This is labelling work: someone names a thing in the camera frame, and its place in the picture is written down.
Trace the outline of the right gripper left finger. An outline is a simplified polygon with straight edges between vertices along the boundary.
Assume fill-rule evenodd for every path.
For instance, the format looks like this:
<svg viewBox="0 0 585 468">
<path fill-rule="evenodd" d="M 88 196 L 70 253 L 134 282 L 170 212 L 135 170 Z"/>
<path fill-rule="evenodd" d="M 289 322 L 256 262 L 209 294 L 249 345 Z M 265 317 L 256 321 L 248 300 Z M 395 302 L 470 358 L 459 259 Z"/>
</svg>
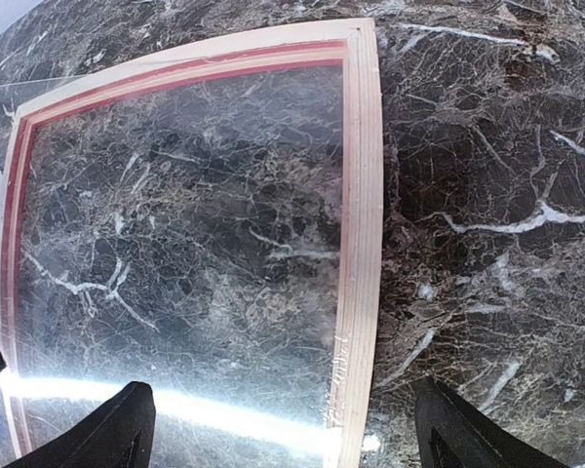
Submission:
<svg viewBox="0 0 585 468">
<path fill-rule="evenodd" d="M 132 381 L 70 430 L 10 465 L 20 468 L 148 468 L 155 418 L 150 385 Z"/>
</svg>

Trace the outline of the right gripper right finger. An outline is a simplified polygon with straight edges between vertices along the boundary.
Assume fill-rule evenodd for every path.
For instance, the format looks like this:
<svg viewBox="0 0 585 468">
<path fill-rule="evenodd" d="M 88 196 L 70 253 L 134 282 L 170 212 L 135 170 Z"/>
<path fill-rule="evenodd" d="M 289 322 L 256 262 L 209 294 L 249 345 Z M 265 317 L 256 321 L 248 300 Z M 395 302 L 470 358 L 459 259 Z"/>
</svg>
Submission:
<svg viewBox="0 0 585 468">
<path fill-rule="evenodd" d="M 562 467 L 478 411 L 444 382 L 419 382 L 414 421 L 423 467 Z"/>
</svg>

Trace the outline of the red wooden picture frame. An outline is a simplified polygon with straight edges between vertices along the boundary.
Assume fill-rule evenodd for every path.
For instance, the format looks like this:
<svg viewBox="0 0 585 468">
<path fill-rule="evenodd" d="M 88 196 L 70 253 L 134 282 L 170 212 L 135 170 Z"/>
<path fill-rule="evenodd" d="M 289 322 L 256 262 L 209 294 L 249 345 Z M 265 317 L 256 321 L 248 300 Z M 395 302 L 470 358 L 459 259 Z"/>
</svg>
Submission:
<svg viewBox="0 0 585 468">
<path fill-rule="evenodd" d="M 371 19 L 299 22 L 193 42 L 86 75 L 22 104 L 6 152 L 0 204 L 0 313 L 12 311 L 17 301 L 23 188 L 37 128 L 149 92 L 326 64 L 342 71 L 343 158 L 327 447 L 320 467 L 357 466 L 377 329 L 383 209 L 381 91 Z"/>
</svg>

